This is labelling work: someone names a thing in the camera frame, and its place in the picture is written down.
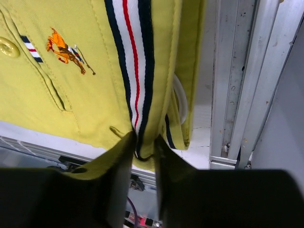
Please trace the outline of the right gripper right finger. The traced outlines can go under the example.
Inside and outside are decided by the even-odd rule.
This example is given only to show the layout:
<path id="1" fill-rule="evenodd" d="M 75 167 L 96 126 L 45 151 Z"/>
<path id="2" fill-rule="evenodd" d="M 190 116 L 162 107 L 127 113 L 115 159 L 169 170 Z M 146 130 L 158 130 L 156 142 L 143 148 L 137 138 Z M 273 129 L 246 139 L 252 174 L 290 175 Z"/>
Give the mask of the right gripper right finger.
<path id="1" fill-rule="evenodd" d="M 154 164 L 158 214 L 163 226 L 187 227 L 195 168 L 172 151 L 161 136 L 154 141 Z"/>

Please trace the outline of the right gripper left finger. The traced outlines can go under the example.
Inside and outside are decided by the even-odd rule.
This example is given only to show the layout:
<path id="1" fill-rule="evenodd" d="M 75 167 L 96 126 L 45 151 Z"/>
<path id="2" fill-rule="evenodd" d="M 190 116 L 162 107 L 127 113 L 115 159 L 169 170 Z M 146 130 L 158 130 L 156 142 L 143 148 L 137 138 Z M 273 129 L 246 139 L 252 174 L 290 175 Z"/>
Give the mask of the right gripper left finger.
<path id="1" fill-rule="evenodd" d="M 66 174 L 89 187 L 85 212 L 103 228 L 123 226 L 135 146 L 136 134 L 129 132 L 113 148 Z"/>

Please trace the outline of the yellow-green trousers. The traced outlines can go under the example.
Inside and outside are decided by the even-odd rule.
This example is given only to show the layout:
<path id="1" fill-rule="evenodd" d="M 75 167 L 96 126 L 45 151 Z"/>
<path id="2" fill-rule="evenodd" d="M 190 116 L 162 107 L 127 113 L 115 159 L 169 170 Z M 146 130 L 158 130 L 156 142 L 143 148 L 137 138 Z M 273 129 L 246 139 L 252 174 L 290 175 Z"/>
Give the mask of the yellow-green trousers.
<path id="1" fill-rule="evenodd" d="M 1 1 L 0 119 L 106 150 L 134 131 L 134 163 L 153 170 L 157 136 L 190 145 L 204 7 Z"/>

